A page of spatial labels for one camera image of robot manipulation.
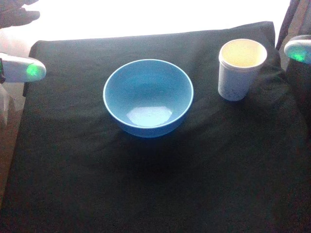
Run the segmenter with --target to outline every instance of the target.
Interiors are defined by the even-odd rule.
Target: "white cup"
[[[218,93],[229,101],[242,100],[267,58],[266,48],[254,40],[237,39],[219,52]]]

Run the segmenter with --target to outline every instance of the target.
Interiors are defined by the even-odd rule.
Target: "blue bowl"
[[[118,125],[139,137],[159,137],[176,129],[193,100],[188,75],[165,61],[145,59],[118,68],[103,92]]]

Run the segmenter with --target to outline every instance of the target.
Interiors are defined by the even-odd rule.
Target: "bright white background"
[[[41,17],[0,30],[0,51],[28,56],[37,40],[104,38],[225,29],[272,21],[276,38],[290,0],[39,0]],[[23,107],[22,84],[4,85]]]

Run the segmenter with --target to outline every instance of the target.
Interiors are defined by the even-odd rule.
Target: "brown floor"
[[[283,69],[286,69],[288,58],[283,53],[284,44],[297,35],[299,27],[301,25],[305,10],[308,6],[308,0],[301,0],[296,11],[295,17],[289,29],[289,35],[284,40],[283,46],[280,49],[280,56],[282,61]],[[8,114],[8,124],[6,127],[2,127],[0,124],[0,208],[2,203],[2,197],[5,190],[5,184],[10,169],[10,164],[12,161],[13,151],[15,147],[15,141],[17,138],[17,132],[19,128],[19,122],[22,115],[22,110],[15,112],[14,110],[10,111]]]

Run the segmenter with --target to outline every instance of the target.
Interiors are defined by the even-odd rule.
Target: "table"
[[[309,223],[307,127],[284,81],[274,28],[38,41],[47,77],[31,83],[0,211],[3,232],[293,232]],[[249,38],[268,51],[244,100],[217,91],[218,53]],[[171,62],[194,87],[184,123],[123,132],[102,92],[121,65]]]

